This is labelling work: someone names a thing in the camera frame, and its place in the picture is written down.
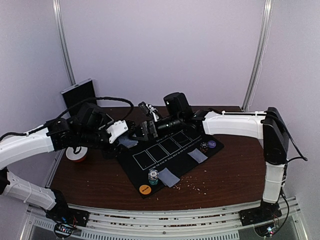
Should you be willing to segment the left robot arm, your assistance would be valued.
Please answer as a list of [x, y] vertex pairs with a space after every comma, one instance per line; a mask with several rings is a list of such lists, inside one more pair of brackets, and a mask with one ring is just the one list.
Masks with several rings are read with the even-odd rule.
[[112, 119], [102, 108], [85, 103], [77, 115], [49, 120], [26, 132], [9, 132], [0, 138], [0, 193], [53, 213], [61, 222], [72, 218], [72, 211], [58, 190], [37, 185], [14, 173], [19, 162], [70, 148], [98, 149], [112, 154], [120, 150], [119, 137], [131, 132], [133, 121]]

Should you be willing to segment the small poker chip stack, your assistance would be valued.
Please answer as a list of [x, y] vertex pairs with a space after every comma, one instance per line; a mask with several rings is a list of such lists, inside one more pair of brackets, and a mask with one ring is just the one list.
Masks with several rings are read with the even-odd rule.
[[206, 153], [208, 151], [208, 144], [206, 142], [202, 142], [200, 144], [200, 151]]

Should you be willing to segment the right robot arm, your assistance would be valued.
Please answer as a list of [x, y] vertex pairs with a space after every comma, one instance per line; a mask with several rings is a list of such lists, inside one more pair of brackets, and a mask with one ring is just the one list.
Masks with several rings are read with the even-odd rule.
[[254, 139], [262, 144], [266, 165], [262, 206], [256, 210], [259, 220], [268, 220], [275, 212], [285, 182], [288, 164], [289, 133], [275, 107], [265, 111], [230, 112], [213, 108], [193, 111], [182, 92], [164, 97], [168, 116], [161, 117], [157, 109], [145, 102], [140, 109], [150, 119], [143, 121], [130, 133], [138, 141], [151, 141], [179, 130], [191, 130], [207, 136], [225, 135]]

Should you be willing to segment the blue playing card deck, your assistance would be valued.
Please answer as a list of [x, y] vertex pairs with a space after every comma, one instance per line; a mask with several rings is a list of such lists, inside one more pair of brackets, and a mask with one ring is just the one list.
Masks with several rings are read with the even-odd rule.
[[119, 136], [117, 140], [119, 144], [125, 146], [128, 149], [136, 146], [139, 143], [137, 140], [129, 139], [128, 136]]

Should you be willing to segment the dealt playing card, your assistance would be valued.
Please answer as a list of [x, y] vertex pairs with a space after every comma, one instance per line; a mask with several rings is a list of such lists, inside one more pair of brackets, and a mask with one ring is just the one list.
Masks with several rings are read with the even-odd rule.
[[208, 159], [208, 157], [197, 148], [191, 152], [188, 152], [187, 154], [192, 157], [198, 164], [201, 164]]
[[164, 168], [159, 172], [158, 178], [169, 188], [173, 187], [180, 181], [180, 179], [167, 168]]
[[180, 181], [180, 178], [175, 176], [171, 172], [167, 172], [164, 174], [163, 183], [169, 188], [173, 187], [179, 181]]

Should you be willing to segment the orange big blind button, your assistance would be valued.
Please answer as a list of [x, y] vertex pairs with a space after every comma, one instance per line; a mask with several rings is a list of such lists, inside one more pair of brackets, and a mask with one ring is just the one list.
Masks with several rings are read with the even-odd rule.
[[139, 187], [139, 192], [142, 195], [149, 195], [152, 192], [152, 188], [147, 184], [143, 184]]

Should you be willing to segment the multicolour poker chip stack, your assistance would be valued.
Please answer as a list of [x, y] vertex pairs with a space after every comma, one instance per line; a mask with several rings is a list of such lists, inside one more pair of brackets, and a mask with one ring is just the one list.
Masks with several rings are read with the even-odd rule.
[[156, 186], [159, 181], [159, 172], [156, 169], [151, 169], [148, 172], [148, 182], [151, 186]]

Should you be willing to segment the purple small blind button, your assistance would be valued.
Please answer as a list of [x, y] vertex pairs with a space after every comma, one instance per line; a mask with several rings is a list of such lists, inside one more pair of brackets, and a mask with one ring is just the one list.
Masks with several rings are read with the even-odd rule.
[[207, 142], [207, 147], [210, 148], [210, 149], [214, 149], [216, 146], [217, 146], [217, 143], [214, 140], [209, 140]]

